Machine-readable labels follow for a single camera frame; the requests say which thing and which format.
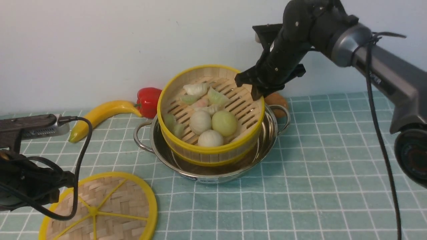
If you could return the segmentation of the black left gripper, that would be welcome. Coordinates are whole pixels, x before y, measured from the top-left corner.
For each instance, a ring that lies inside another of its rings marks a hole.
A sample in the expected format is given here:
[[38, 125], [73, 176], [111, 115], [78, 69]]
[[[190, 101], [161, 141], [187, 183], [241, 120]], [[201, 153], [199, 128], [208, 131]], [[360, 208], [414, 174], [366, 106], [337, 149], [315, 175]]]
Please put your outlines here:
[[1, 150], [1, 184], [38, 204], [57, 203], [61, 187], [74, 187], [75, 174], [43, 157]]

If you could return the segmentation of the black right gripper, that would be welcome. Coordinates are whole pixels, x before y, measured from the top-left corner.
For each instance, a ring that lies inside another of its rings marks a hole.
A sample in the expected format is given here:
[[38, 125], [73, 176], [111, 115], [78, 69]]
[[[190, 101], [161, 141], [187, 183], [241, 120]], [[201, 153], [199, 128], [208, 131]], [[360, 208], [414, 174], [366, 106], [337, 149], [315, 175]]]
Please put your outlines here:
[[321, 49], [316, 23], [321, 16], [320, 0], [291, 0], [283, 13], [283, 26], [257, 63], [235, 76], [238, 87], [250, 85], [253, 101], [284, 89], [285, 84], [303, 75], [299, 63], [312, 48]]

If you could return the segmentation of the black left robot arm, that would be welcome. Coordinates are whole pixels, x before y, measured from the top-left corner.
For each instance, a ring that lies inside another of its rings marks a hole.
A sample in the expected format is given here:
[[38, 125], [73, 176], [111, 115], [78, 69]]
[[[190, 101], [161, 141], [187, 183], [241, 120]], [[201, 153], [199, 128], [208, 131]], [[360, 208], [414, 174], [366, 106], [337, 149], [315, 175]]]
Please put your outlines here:
[[59, 201], [60, 188], [73, 188], [76, 176], [39, 156], [1, 150], [1, 211], [45, 206]]

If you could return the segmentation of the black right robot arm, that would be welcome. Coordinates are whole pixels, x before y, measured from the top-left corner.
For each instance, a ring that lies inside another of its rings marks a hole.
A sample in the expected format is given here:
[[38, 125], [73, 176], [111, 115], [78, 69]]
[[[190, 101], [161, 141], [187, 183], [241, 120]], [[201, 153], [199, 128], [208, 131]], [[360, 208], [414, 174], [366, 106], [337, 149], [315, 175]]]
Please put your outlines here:
[[282, 24], [253, 26], [263, 52], [255, 66], [238, 73], [238, 87], [252, 86], [252, 99], [284, 89], [302, 77], [301, 60], [317, 51], [339, 67], [355, 67], [394, 104], [390, 133], [398, 133], [394, 152], [402, 171], [426, 187], [426, 71], [377, 45], [393, 32], [372, 32], [339, 0], [291, 0]]

